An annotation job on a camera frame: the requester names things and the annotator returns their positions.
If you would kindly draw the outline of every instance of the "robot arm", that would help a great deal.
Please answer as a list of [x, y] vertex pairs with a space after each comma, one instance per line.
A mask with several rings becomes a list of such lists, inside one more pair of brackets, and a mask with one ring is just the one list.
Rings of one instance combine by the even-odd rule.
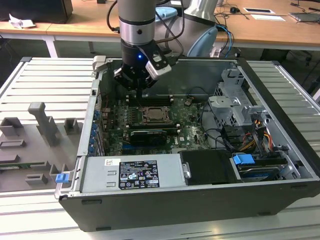
[[[177, 44], [175, 41], [164, 41], [157, 45], [155, 41], [169, 37], [165, 26], [155, 23], [156, 0], [117, 0], [117, 4], [123, 62], [121, 68], [115, 71], [114, 79], [127, 90], [135, 90], [136, 97], [140, 98], [142, 90], [152, 87], [162, 75], [172, 70], [162, 49], [176, 51]], [[215, 25], [213, 12], [216, 5], [217, 0], [192, 0], [185, 10], [185, 19], [175, 17], [167, 22], [171, 31], [178, 35], [185, 20], [184, 34], [179, 40], [186, 55], [199, 37], [212, 34], [208, 30]]]

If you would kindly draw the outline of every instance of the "blue latch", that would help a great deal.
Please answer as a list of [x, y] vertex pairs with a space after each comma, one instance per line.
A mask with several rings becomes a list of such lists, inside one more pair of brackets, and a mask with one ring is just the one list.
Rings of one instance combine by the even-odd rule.
[[236, 165], [256, 163], [251, 154], [237, 154], [233, 157], [233, 161]]
[[59, 173], [55, 177], [55, 183], [57, 184], [67, 184], [69, 183], [69, 173]]

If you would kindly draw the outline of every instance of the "power supply label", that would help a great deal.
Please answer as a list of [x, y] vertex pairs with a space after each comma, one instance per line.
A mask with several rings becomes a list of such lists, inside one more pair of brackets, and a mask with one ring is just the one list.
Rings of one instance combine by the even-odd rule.
[[121, 161], [119, 164], [119, 188], [159, 188], [157, 161]]

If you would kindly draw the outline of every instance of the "power cable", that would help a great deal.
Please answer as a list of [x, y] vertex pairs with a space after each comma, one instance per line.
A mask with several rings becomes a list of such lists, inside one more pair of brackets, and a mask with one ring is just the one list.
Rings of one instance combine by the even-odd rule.
[[183, 9], [184, 9], [183, 0], [180, 0], [180, 3], [181, 3], [181, 8], [182, 8], [182, 14], [181, 14], [182, 15], [182, 29], [181, 29], [181, 32], [175, 37], [169, 37], [169, 38], [163, 38], [161, 40], [157, 40], [157, 41], [155, 41], [156, 44], [170, 42], [172, 40], [179, 38], [184, 33], [184, 31], [185, 31], [185, 11], [183, 11]]
[[175, 41], [178, 43], [179, 47], [181, 48], [181, 52], [179, 53], [179, 56], [176, 58], [176, 61], [184, 54], [184, 46], [182, 46], [181, 42], [176, 38], [175, 34], [171, 31], [171, 29], [168, 27], [166, 22], [160, 17], [159, 13], [155, 11], [156, 16], [159, 18], [161, 23], [164, 25], [164, 27], [168, 30], [168, 32], [175, 38]]

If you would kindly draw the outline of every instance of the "floor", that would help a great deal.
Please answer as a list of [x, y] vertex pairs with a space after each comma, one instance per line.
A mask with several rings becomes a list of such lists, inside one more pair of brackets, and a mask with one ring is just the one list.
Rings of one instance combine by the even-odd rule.
[[[49, 57], [47, 46], [42, 40], [8, 40], [9, 44], [2, 44], [0, 48], [0, 84], [8, 78], [13, 68], [18, 64], [21, 57]], [[121, 48], [119, 43], [113, 42], [95, 42], [95, 54], [90, 53], [89, 44], [79, 41], [58, 41], [56, 43], [61, 57], [63, 58], [92, 58], [95, 55], [106, 55], [108, 57], [120, 57]], [[241, 57], [246, 60], [260, 60], [263, 50], [254, 48], [234, 48], [233, 53], [240, 52]], [[309, 55], [302, 51], [287, 52], [280, 50], [271, 50], [265, 56], [268, 60], [285, 60], [281, 61], [281, 65], [296, 79], [300, 84], [308, 75], [310, 70], [320, 60], [320, 52], [309, 52], [312, 55], [311, 62], [306, 65], [306, 57]], [[320, 76], [320, 64], [315, 68], [313, 73], [308, 77], [303, 85], [307, 89], [312, 81]]]

